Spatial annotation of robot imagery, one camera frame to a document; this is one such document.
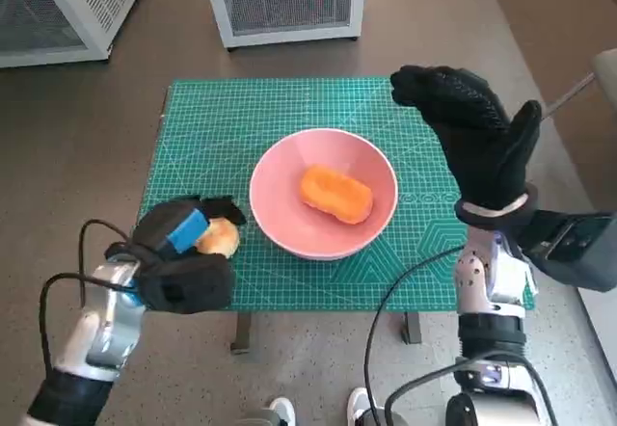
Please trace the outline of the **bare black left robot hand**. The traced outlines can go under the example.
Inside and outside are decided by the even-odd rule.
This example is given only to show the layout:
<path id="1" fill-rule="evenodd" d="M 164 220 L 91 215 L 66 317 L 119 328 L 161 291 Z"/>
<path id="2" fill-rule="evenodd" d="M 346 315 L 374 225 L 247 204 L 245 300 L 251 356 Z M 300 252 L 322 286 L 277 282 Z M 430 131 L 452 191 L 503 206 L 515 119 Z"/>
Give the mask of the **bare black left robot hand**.
<path id="1" fill-rule="evenodd" d="M 244 224 L 246 217 L 231 195 L 184 196 L 151 208 L 134 228 L 131 241 L 166 259 L 191 253 L 230 258 L 239 247 Z"/>

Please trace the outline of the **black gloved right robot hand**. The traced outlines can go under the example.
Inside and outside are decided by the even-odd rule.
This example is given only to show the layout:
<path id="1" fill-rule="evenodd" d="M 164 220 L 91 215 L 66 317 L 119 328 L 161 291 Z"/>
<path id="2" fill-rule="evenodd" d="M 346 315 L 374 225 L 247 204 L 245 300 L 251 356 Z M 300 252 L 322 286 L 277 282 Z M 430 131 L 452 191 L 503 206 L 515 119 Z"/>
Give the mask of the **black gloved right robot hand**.
<path id="1" fill-rule="evenodd" d="M 417 108 L 437 135 L 463 201 L 499 211 L 523 196 L 538 101 L 510 118 L 488 82 L 463 68 L 402 66 L 390 83 L 393 101 Z"/>

